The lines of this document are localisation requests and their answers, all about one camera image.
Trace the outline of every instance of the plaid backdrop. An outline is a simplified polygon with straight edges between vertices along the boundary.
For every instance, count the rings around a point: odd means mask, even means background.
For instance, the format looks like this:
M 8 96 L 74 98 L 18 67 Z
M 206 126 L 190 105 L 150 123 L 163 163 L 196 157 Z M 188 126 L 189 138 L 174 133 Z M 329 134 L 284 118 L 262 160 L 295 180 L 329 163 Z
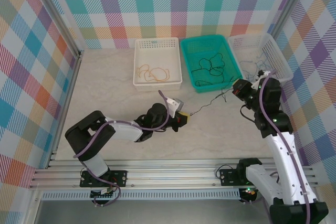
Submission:
M 336 0 L 299 0 L 277 43 L 294 73 L 282 98 L 300 156 L 336 217 Z
M 58 0 L 54 1 L 64 13 Z M 257 33 L 264 29 L 275 3 L 275 0 L 65 1 L 89 48 L 134 47 L 137 38 Z
M 0 223 L 18 223 L 75 57 L 40 0 L 0 0 Z

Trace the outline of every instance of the marble surface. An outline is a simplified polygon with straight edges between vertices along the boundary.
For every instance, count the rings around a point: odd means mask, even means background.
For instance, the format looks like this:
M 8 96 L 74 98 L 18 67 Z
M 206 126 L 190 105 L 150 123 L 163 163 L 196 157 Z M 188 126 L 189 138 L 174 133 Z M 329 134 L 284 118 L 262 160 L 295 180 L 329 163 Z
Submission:
M 131 121 L 145 114 L 153 103 L 163 103 L 156 91 L 137 92 L 132 83 L 133 59 L 134 49 L 85 51 L 57 149 L 57 160 L 72 160 L 74 152 L 64 133 L 92 111 L 101 110 L 110 118 Z M 184 101 L 183 112 L 195 112 L 219 91 L 196 93 L 182 54 L 181 65 L 181 89 L 164 94 Z M 165 133 L 155 132 L 143 143 L 109 141 L 100 153 L 104 159 L 129 160 L 272 157 L 255 125 L 240 115 L 243 102 L 230 91 L 226 101 L 219 97 L 212 105 L 202 108 L 177 133 L 172 129 Z M 252 111 L 244 109 L 244 113 L 253 117 Z

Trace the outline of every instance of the metal rail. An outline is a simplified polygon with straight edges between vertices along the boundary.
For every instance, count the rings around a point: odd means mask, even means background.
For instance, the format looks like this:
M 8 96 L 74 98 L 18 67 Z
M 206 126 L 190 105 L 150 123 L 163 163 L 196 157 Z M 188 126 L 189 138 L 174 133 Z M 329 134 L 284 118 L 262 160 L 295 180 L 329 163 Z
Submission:
M 56 161 L 52 154 L 47 169 L 38 169 L 31 182 L 34 190 L 79 190 L 79 161 Z M 260 159 L 267 172 L 276 170 L 272 158 Z M 127 189 L 219 189 L 245 188 L 245 186 L 223 187 L 215 177 L 215 171 L 223 164 L 235 167 L 239 159 L 183 159 L 183 160 L 141 160 L 106 161 L 112 170 L 127 170 Z M 303 170 L 308 182 L 316 187 L 318 182 L 310 166 Z

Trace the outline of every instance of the black cable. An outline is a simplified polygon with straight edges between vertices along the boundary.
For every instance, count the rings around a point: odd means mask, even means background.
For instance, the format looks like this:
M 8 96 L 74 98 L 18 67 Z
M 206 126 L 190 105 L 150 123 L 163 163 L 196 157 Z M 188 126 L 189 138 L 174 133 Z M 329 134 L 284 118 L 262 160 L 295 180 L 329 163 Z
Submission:
M 279 183 L 280 177 L 279 177 L 279 173 L 278 172 L 273 172 L 273 173 L 270 174 L 270 176 L 273 176 L 275 174 L 278 174 L 277 183 Z
M 212 104 L 213 101 L 215 101 L 218 97 L 223 97 L 223 95 L 224 95 L 225 93 L 229 92 L 230 90 L 232 90 L 232 89 L 228 89 L 228 90 L 226 90 L 225 92 L 221 92 L 221 93 L 220 93 L 219 95 L 217 95 L 214 99 L 212 99 L 212 100 L 210 101 L 209 104 L 207 104 L 207 105 L 203 105 L 203 106 L 200 107 L 200 109 L 197 110 L 196 112 L 190 113 L 190 116 L 192 116 L 192 115 L 196 114 L 197 112 L 201 111 L 202 108 L 210 106 L 210 105 Z
M 218 67 L 213 67 L 213 63 L 212 63 L 212 59 L 215 58 L 217 55 L 220 55 L 221 56 L 221 62 L 222 62 L 222 66 L 218 66 Z M 203 68 L 203 66 L 201 65 L 201 61 L 202 60 L 206 60 L 209 62 L 210 64 L 210 68 L 207 69 L 207 68 Z M 206 59 L 206 58 L 202 58 L 198 61 L 198 65 L 200 66 L 199 69 L 195 69 L 195 70 L 192 70 L 191 72 L 196 72 L 196 71 L 200 71 L 200 70 L 206 70 L 209 72 L 209 74 L 211 76 L 215 76 L 215 77 L 218 77 L 218 76 L 222 76 L 223 77 L 223 80 L 221 82 L 217 82 L 217 83 L 212 83 L 212 82 L 209 82 L 209 81 L 203 81 L 203 80 L 198 80 L 198 81 L 195 81 L 195 85 L 197 87 L 201 87 L 201 86 L 208 86 L 208 85 L 214 85 L 214 84 L 219 84 L 219 83 L 224 83 L 225 81 L 225 77 L 224 77 L 224 67 L 225 67 L 225 63 L 223 62 L 223 55 L 218 52 L 216 53 L 214 56 L 212 56 L 210 59 Z
M 220 166 L 220 167 L 217 169 L 217 171 L 215 172 L 215 176 L 216 176 L 218 179 L 220 179 L 220 177 L 217 176 L 217 173 L 218 173 L 219 169 L 221 169 L 223 166 L 228 166 L 228 167 L 230 167 L 231 169 L 233 169 L 232 166 L 230 166 L 230 165 L 222 165 L 222 166 Z
M 246 115 L 243 114 L 243 112 L 241 111 L 243 107 L 246 107 L 246 104 L 244 104 L 243 106 L 240 107 L 240 114 L 242 115 L 243 118 L 255 123 L 254 120 L 252 120 L 251 118 L 248 118 Z

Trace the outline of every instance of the white basket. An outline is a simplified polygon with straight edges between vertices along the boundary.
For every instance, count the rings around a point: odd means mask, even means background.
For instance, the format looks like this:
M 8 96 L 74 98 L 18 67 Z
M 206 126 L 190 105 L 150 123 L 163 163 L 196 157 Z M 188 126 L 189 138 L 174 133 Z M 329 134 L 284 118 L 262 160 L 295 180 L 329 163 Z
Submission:
M 182 83 L 180 47 L 178 38 L 137 39 L 135 41 L 133 84 L 138 91 L 178 90 Z M 169 70 L 166 81 L 146 81 L 143 74 L 137 74 L 138 68 L 149 65 L 150 69 Z
M 229 37 L 228 43 L 246 80 L 254 82 L 259 70 L 272 69 L 277 70 L 275 77 L 281 83 L 293 78 L 293 72 L 271 34 L 236 35 Z

